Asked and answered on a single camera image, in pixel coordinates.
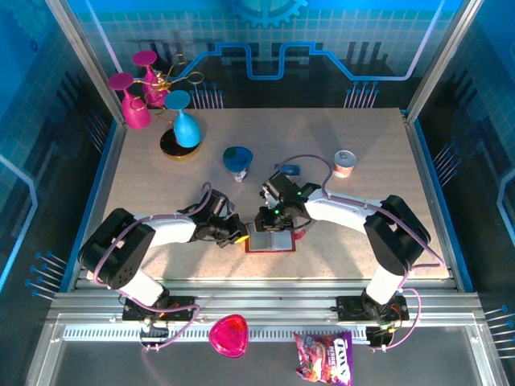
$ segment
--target black round base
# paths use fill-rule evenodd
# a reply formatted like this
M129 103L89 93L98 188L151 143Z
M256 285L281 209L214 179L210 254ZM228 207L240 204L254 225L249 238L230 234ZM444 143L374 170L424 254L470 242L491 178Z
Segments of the black round base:
M193 155L195 151L200 147L200 143L194 147L182 147L175 140L174 129L169 129L161 137L161 150L170 158L181 159L187 156Z

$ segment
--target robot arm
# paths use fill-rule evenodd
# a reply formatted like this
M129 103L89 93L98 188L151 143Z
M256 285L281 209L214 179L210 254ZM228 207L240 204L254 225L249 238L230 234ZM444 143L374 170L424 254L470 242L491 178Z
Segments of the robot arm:
M299 228L294 226L294 220L301 218L305 224L325 220L367 235L378 268L363 291L360 306L348 312L353 320L387 317L399 285L422 253L417 241L403 229L394 228L390 218L372 207L394 214L426 242L431 239L406 203L394 195L385 200L357 199L332 192L325 195L319 185L308 183L301 188L277 172L263 184L262 197L267 206L259 208L254 221L259 232L294 230Z
M199 207L198 204L176 213L180 217L172 215L164 219L156 216L156 220L137 225L109 255L99 272L99 279L144 306L167 308L171 304L168 290L139 268L146 251L158 245L196 240L213 240L220 248L242 242L248 237L246 226L238 214L229 210L230 206L225 195L213 190L209 201L195 214L188 215L192 208ZM84 243L79 262L93 272L113 240L141 218L125 209L115 209Z

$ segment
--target small can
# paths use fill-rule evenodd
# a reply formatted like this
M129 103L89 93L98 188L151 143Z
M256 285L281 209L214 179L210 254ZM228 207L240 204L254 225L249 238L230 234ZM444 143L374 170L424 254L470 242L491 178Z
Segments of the small can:
M356 156L348 150L340 150L335 154L332 173L339 179L346 179L356 165Z

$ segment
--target table surface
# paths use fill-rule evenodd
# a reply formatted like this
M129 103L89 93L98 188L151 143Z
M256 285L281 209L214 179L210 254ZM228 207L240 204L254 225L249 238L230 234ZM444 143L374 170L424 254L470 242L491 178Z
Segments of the table surface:
M105 209L123 207L133 214L173 213L201 198L205 181L236 204L236 212L251 222L264 205L262 183L274 164L296 154L332 159L337 150L351 150L357 165L348 179L332 178L328 189L364 199L399 195L431 234L431 247L441 254L435 225L398 109L202 109L195 117L204 140L192 158L177 161L159 149L170 125L154 119L141 131L129 130L122 148ZM225 169L227 147L253 151L245 181L237 183ZM314 159L299 159L301 184L322 183L327 167ZM431 262L423 253L418 262ZM371 277L377 267L368 238L352 229L318 221L308 228L294 253L245 253L243 244L218 248L214 243L168 244L151 248L142 268L155 278ZM420 269L416 277L448 277L446 269Z

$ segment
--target candy bag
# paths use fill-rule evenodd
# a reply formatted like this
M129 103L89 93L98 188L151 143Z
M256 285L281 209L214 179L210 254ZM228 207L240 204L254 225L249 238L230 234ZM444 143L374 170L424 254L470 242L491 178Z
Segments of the candy bag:
M298 335L300 368L303 380L323 384L352 384L352 334L342 331L331 335Z

